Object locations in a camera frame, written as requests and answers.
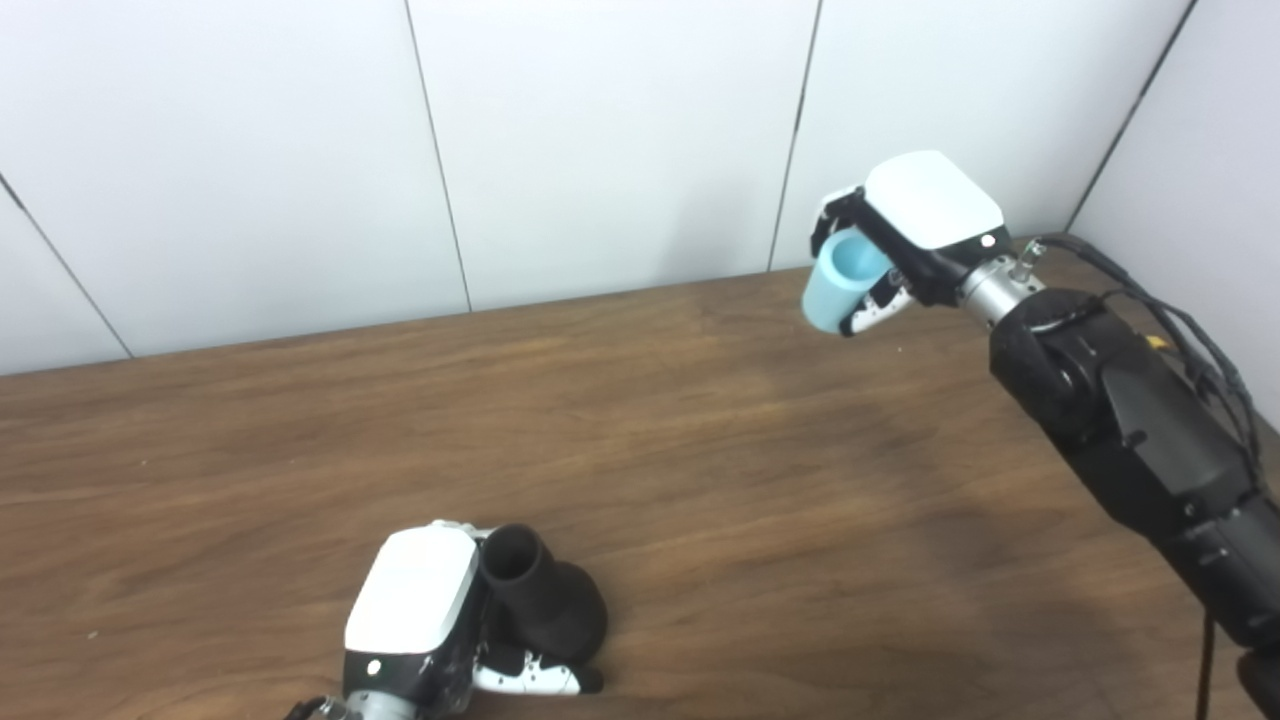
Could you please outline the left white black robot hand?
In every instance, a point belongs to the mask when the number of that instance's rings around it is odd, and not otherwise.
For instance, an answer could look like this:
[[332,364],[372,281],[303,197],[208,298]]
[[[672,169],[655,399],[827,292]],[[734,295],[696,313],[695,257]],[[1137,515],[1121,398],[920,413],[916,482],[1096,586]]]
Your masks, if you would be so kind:
[[328,717],[444,719],[476,692],[602,692],[609,616],[590,574],[525,524],[436,520],[379,548],[344,629]]

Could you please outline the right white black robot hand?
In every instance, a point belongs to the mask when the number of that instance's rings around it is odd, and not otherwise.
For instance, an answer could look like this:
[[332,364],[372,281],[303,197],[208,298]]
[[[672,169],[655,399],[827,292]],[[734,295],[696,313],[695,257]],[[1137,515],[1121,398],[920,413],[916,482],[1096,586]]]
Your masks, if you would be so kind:
[[1011,258],[997,202],[940,151],[906,152],[820,202],[801,297],[810,325],[854,337],[905,307],[960,307],[983,268]]

